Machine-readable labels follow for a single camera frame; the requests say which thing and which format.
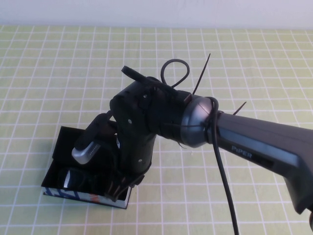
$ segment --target small box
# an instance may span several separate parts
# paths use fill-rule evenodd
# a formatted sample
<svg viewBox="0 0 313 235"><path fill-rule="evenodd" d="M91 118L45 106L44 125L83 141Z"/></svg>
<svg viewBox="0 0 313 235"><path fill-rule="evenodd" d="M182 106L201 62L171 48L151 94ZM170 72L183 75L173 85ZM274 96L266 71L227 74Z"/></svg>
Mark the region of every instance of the small box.
<svg viewBox="0 0 313 235"><path fill-rule="evenodd" d="M112 156L106 149L100 148L93 158L84 165L77 163L72 157L74 144L83 132L82 129L61 127L52 155L52 163L41 185L44 195L126 209L132 191L131 187L121 193L116 201L106 198L102 193L99 194L99 191L92 190L92 187L88 187L87 183L86 187L81 187L82 190L68 190L66 187L70 177L71 180L75 180L79 184L86 181L86 177L83 178L81 175L96 177L101 174L101 177L108 179L110 176ZM107 142L116 146L114 137L108 139Z"/></svg>

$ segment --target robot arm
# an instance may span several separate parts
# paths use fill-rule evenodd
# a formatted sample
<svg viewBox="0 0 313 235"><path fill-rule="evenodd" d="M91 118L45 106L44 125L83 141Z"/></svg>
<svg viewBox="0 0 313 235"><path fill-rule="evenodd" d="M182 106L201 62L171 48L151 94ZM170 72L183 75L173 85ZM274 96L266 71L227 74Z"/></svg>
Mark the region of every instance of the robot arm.
<svg viewBox="0 0 313 235"><path fill-rule="evenodd" d="M213 143L212 99L177 91L129 67L122 72L134 82L113 97L109 111L116 120L119 148L114 162L127 175L122 181L140 184L151 165L157 135L192 148ZM218 147L283 176L297 213L313 210L313 130L218 111L216 133ZM91 141L84 146L95 147ZM73 152L74 158L92 157L86 156L92 151Z"/></svg>

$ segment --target grid pattern tablecloth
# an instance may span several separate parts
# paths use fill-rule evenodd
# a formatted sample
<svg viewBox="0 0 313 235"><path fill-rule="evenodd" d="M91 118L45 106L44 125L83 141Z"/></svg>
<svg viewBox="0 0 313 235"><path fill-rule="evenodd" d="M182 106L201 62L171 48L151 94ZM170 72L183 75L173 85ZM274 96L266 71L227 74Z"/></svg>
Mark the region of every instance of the grid pattern tablecloth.
<svg viewBox="0 0 313 235"><path fill-rule="evenodd" d="M233 234L212 146L157 138L153 165L127 210L43 196L60 126L86 128L132 80L159 78L165 61L191 67L178 86L220 110L313 128L313 32L0 26L0 235ZM186 69L171 64L168 84ZM311 234L282 177L222 151L241 234Z"/></svg>

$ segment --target wire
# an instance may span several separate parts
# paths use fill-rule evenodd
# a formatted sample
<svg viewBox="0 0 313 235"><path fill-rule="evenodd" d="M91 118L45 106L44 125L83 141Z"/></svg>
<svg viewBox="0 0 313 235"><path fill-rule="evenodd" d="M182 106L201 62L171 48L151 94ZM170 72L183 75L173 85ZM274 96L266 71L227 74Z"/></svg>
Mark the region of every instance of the wire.
<svg viewBox="0 0 313 235"><path fill-rule="evenodd" d="M220 170L223 186L225 189L225 193L226 193L226 197L227 197L227 201L228 201L228 206L229 206L229 210L230 210L230 216L231 216L231 220L233 223L234 233L235 233L235 235L239 235L234 203L233 203L233 200L231 197L231 192L230 192L229 185L227 182L227 177L225 174L223 162L221 159L221 153L219 151L219 145L218 145L218 141L217 141L217 119L218 119L219 103L218 103L216 98L213 98L213 97L207 97L207 98L209 98L213 103L213 109L211 111L212 117L210 119L210 121L211 121L212 145L214 148L216 161L217 161L217 164L218 164L218 167Z"/></svg>
<svg viewBox="0 0 313 235"><path fill-rule="evenodd" d="M196 87L195 87L195 89L194 89L194 92L192 92L192 94L195 94L195 93L196 93L196 90L198 89L198 86L199 86L199 84L200 84L200 82L201 82L201 79L202 79L202 76L203 76L203 74L204 74L206 65L207 65L207 63L209 62L210 56L211 56L211 54L209 54L209 56L208 56L208 58L207 58L207 60L206 60L206 62L205 62L205 65L204 65L204 67L203 67L203 70L202 70L202 72L201 72L201 75L200 75L200 77L199 77L199 79L198 79L198 81L197 81Z"/></svg>
<svg viewBox="0 0 313 235"><path fill-rule="evenodd" d="M201 82L201 79L202 79L202 76L204 74L205 68L206 68L207 63L208 63L208 61L210 59L210 55L211 54L209 54L209 56L208 56L208 58L207 58L207 60L205 62L205 65L203 67L201 75L200 75L200 77L199 77L199 79L197 81L197 85L196 85L196 87L195 87L195 89L194 89L192 94L195 94L195 92L196 92L196 90L197 90L197 88L198 88L198 86L199 86L199 84ZM165 78L164 78L165 68L170 63L173 63L173 62L179 62L179 63L184 64L187 67L187 73L180 81L175 83L172 86L172 88L174 88L175 86L177 86L181 82L183 82L187 78L187 76L189 75L189 72L190 72L189 65L185 61L180 60L180 59L169 60L162 66L162 69L161 69L161 80L162 80L162 83L166 84L166 81L165 81ZM231 215L231 220L232 220L232 223L233 223L234 233L235 233L235 235L239 235L239 230L238 230L238 224L237 224L237 218L236 218L236 212L235 212L235 208L234 208L234 203L233 203L233 200L232 200L232 197L231 197L231 192L230 192L229 185L228 185L228 182L227 182L227 177L226 177L226 174L225 174L225 170L224 170L224 166L223 166L223 162L222 162L222 158L221 158L221 153L220 153L219 145L218 145L218 141L217 141L217 119L218 119L218 113L219 113L219 103L218 103L216 98L213 98L213 97L207 97L207 98L209 98L211 100L211 102L213 103L213 108L212 108L212 111L211 111L211 114L210 114L211 118L209 120L209 121L211 121L211 126L210 127L211 127L211 136L212 136L212 145L213 145L213 148L214 148L216 161L217 161L217 164L218 164L218 167L219 167L219 170L220 170L223 186L224 186L224 189L225 189L225 193L226 193L226 197L227 197L227 201L228 201L228 205L229 205L229 211L230 211L230 215Z"/></svg>
<svg viewBox="0 0 313 235"><path fill-rule="evenodd" d="M180 83L182 83L182 82L188 77L188 75L189 75L189 73L190 73L190 68L189 68L189 65L187 64L186 61L183 61L183 60L180 60L180 59L171 59L171 60L168 60L168 61L165 62L165 64L164 64L164 65L162 66L162 68L161 68L161 80L162 80L162 83L164 83L165 85L167 85L167 83L166 83L166 81L165 81L165 78L164 78L165 69L166 69L166 67L167 67L169 64L171 64L171 63L173 63L173 62L179 62L179 63L184 64L184 65L186 66L186 68L187 68L187 73L186 73L186 75L185 75L181 80L179 80L177 83L175 83L175 84L172 86L172 88L174 88L174 87L176 87L177 85L179 85Z"/></svg>

